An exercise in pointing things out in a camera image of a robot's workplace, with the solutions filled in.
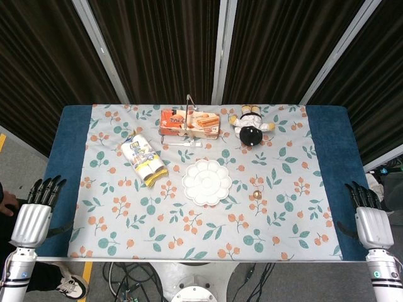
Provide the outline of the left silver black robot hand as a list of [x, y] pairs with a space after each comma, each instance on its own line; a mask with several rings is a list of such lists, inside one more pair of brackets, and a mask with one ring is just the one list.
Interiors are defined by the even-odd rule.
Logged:
[[22, 204], [11, 236], [11, 244], [18, 248], [35, 249], [46, 238], [70, 230], [73, 221], [57, 228], [50, 228], [52, 215], [60, 191], [67, 180], [60, 175], [46, 180], [39, 179], [32, 185], [26, 202]]

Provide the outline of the bystander bare hand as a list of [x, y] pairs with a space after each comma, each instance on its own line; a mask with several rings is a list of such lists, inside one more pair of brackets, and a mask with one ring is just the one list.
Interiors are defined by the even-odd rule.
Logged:
[[1, 213], [6, 216], [13, 216], [15, 212], [19, 210], [19, 202], [14, 194], [7, 191], [3, 192], [3, 198], [1, 200]]

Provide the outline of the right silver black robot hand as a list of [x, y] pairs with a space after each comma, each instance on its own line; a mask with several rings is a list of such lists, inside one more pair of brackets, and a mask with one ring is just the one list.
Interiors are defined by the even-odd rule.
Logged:
[[356, 231], [348, 229], [341, 221], [338, 230], [357, 239], [367, 250], [389, 249], [394, 244], [387, 212], [383, 210], [377, 194], [353, 181], [345, 184], [355, 210]]

